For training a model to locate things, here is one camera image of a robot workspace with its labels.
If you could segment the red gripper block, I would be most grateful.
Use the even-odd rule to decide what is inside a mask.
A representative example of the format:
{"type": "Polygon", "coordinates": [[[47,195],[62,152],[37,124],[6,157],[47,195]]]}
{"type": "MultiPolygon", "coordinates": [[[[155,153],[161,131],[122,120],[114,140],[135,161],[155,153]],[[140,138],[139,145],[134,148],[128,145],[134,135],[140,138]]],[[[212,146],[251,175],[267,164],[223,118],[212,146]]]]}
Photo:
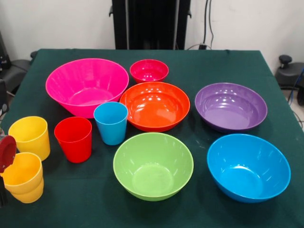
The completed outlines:
{"type": "MultiPolygon", "coordinates": [[[[16,155],[16,141],[12,136],[3,135],[0,137],[0,172],[3,173],[9,167],[16,155]]],[[[6,194],[4,179],[0,176],[0,206],[6,206],[8,198],[6,194]]]]}

